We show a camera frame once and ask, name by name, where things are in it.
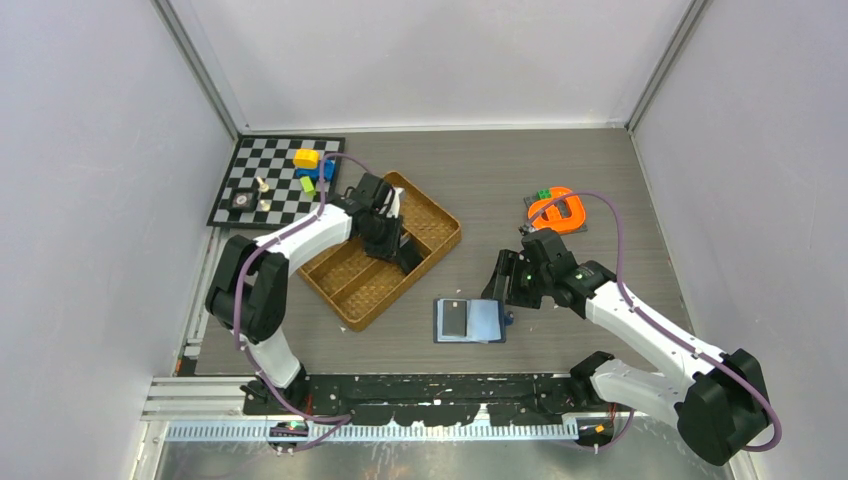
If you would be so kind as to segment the blue leather card holder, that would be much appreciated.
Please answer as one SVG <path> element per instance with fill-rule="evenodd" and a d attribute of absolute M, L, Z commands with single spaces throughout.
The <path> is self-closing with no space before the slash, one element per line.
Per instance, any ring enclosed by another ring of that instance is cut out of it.
<path fill-rule="evenodd" d="M 464 337 L 447 337 L 442 329 L 442 305 L 445 300 L 457 298 L 438 298 L 433 302 L 433 342 L 436 344 L 493 344 L 506 341 L 506 328 L 514 322 L 514 314 L 505 309 L 497 300 L 461 299 L 468 305 L 467 334 Z"/>

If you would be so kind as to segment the black VIP credit card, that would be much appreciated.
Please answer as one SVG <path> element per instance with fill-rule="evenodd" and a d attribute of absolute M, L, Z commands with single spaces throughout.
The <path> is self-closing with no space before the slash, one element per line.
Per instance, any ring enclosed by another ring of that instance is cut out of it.
<path fill-rule="evenodd" d="M 467 334 L 467 315 L 466 300 L 445 300 L 442 305 L 442 334 L 447 337 L 464 337 Z"/>

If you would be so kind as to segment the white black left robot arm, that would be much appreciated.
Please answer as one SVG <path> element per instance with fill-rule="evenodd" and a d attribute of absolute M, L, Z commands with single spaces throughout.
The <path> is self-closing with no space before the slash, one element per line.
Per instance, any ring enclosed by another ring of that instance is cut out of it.
<path fill-rule="evenodd" d="M 323 198 L 305 217 L 250 239 L 232 236 L 224 245 L 205 298 L 205 309 L 231 332 L 280 412 L 298 412 L 307 398 L 297 380 L 305 369 L 283 332 L 290 277 L 331 247 L 359 239 L 368 255 L 390 261 L 401 246 L 405 191 L 370 173 L 342 194 Z"/>

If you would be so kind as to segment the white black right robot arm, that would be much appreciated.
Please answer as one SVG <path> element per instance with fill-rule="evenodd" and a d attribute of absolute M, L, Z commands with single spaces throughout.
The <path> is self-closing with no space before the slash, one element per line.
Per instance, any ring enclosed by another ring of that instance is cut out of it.
<path fill-rule="evenodd" d="M 571 368 L 571 397 L 584 410 L 624 405 L 679 433 L 702 460 L 726 464 L 776 420 L 759 361 L 743 349 L 728 354 L 688 334 L 641 301 L 602 264 L 578 262 L 560 235 L 525 235 L 520 251 L 499 252 L 484 299 L 538 309 L 545 297 L 614 334 L 648 360 L 636 369 L 596 351 Z"/>

